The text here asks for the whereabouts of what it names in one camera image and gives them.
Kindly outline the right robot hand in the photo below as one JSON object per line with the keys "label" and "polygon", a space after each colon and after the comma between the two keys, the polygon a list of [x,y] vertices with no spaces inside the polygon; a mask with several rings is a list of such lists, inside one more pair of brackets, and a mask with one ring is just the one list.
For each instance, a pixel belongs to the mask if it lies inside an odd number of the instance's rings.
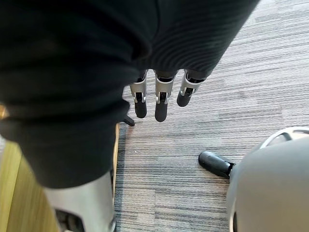
{"label": "right robot hand", "polygon": [[3,0],[1,136],[16,142],[62,231],[113,232],[115,127],[146,116],[155,72],[162,122],[174,78],[186,106],[212,73],[256,0]]}

